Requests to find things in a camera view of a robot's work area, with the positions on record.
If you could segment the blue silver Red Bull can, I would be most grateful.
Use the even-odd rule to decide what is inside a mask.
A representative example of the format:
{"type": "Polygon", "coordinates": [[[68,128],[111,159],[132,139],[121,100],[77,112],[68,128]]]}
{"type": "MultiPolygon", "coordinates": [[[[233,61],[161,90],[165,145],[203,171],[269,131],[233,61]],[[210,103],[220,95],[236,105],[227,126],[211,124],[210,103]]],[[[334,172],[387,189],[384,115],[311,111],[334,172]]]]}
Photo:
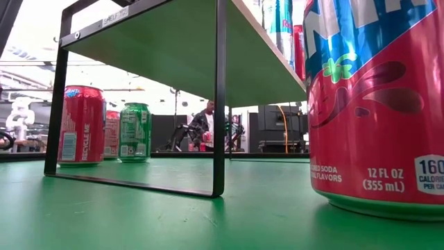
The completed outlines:
{"type": "Polygon", "coordinates": [[[292,0],[262,0],[262,26],[292,69],[295,68],[292,0]]]}

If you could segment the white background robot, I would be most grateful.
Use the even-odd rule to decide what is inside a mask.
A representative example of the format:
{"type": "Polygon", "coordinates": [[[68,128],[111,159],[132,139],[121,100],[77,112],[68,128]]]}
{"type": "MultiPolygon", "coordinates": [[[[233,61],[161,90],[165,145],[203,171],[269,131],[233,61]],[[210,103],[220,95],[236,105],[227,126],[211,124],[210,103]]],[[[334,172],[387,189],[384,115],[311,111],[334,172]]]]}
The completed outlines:
{"type": "Polygon", "coordinates": [[[17,140],[25,140],[28,125],[35,122],[35,113],[29,108],[30,97],[17,97],[12,103],[12,110],[6,119],[6,130],[13,132],[17,140]]]}

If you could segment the red can pack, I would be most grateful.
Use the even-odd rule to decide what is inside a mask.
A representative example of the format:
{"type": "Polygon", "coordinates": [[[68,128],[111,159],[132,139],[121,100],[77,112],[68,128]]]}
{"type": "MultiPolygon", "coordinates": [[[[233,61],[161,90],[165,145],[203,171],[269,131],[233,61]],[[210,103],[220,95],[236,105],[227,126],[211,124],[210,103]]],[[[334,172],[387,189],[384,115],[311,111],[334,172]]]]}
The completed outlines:
{"type": "Polygon", "coordinates": [[[208,144],[213,143],[212,134],[204,132],[202,135],[190,135],[189,151],[206,152],[208,144]]]}

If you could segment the black equipment cabinet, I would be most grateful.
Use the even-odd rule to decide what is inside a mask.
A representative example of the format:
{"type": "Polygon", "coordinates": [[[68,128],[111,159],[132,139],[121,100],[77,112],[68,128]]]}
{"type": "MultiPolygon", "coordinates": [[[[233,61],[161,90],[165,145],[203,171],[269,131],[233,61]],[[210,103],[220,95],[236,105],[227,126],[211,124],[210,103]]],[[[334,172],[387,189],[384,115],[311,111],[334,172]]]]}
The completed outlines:
{"type": "Polygon", "coordinates": [[[308,153],[308,118],[297,106],[259,106],[249,114],[251,153],[308,153]]]}

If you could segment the wooden board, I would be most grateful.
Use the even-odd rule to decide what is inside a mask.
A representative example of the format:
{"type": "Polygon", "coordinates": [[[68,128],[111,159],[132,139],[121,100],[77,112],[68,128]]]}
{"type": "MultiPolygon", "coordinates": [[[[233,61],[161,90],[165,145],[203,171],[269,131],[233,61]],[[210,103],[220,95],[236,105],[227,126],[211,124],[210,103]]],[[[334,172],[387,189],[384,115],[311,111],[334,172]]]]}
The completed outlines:
{"type": "Polygon", "coordinates": [[[225,184],[225,109],[304,101],[305,84],[243,0],[112,0],[117,12],[80,30],[76,13],[98,0],[76,0],[62,11],[44,175],[56,164],[70,53],[215,102],[212,189],[225,184]]]}

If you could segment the green Sprite soda can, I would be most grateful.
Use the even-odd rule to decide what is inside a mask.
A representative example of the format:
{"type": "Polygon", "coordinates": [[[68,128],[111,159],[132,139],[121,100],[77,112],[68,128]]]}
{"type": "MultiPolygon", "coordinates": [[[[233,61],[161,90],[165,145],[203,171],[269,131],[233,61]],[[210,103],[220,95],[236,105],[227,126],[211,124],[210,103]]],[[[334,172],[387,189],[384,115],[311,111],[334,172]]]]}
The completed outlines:
{"type": "Polygon", "coordinates": [[[119,159],[143,163],[151,157],[152,115],[145,103],[130,102],[120,112],[119,159]]]}

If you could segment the person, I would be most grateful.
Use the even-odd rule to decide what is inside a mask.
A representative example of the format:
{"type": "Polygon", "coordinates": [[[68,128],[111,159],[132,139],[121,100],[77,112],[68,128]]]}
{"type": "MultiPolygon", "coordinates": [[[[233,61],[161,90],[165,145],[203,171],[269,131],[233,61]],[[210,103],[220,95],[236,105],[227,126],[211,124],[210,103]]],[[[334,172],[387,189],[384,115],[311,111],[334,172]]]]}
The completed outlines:
{"type": "Polygon", "coordinates": [[[209,152],[214,151],[214,143],[213,139],[210,139],[209,142],[205,142],[203,136],[205,133],[209,133],[210,135],[214,134],[214,102],[208,101],[205,109],[194,115],[190,126],[193,126],[195,130],[195,138],[194,142],[200,144],[201,142],[205,143],[205,150],[209,152]]]}

